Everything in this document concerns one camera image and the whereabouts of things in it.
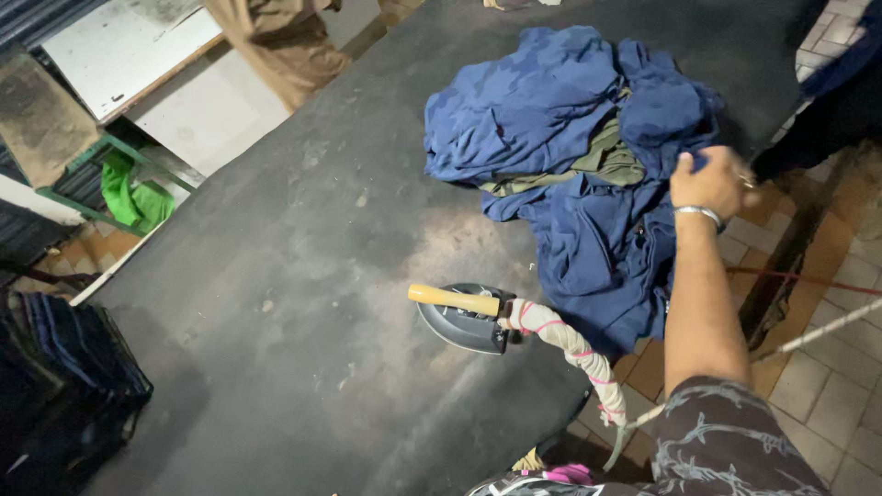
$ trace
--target olive green cloth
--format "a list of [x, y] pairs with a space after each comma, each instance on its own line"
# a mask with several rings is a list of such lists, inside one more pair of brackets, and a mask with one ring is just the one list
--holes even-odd
[[150, 232], [175, 211], [175, 199], [153, 181], [130, 186], [134, 161], [121, 152], [111, 152], [101, 171], [101, 196], [114, 218], [123, 224]]
[[495, 197], [525, 192], [537, 186], [562, 183], [580, 172], [597, 176], [618, 186], [643, 180], [646, 169], [618, 136], [618, 119], [611, 118], [588, 143], [588, 154], [577, 159], [563, 174], [499, 174], [497, 181], [488, 181], [479, 188]]

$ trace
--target ironing table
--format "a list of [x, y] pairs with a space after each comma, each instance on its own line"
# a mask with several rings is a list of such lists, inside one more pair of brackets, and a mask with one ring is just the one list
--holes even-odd
[[422, 173], [423, 107], [528, 26], [595, 26], [721, 92], [750, 155], [797, 105], [815, 0], [429, 0], [318, 98], [211, 176], [92, 300], [156, 386], [92, 494], [462, 494], [577, 413], [589, 383], [526, 339], [455, 348], [411, 282], [542, 301], [525, 222]]

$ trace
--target pile of clothes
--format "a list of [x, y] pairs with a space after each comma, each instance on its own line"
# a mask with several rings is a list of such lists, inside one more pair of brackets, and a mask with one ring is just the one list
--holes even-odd
[[589, 26], [528, 28], [426, 103], [426, 174], [483, 190], [490, 219], [526, 219], [545, 295], [609, 357], [661, 338], [676, 239], [668, 178], [714, 144], [712, 89], [640, 42]]
[[0, 493], [76, 494], [152, 393], [104, 310], [0, 294]]

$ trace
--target silver bracelet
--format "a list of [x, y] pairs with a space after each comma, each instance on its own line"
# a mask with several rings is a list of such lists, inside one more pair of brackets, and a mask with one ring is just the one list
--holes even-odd
[[683, 205], [682, 207], [677, 207], [674, 209], [674, 215], [687, 213], [687, 214], [704, 214], [714, 219], [714, 224], [717, 225], [717, 232], [723, 232], [726, 229], [726, 224], [723, 223], [722, 219], [719, 215], [716, 214], [713, 210], [707, 207], [700, 207], [698, 205]]

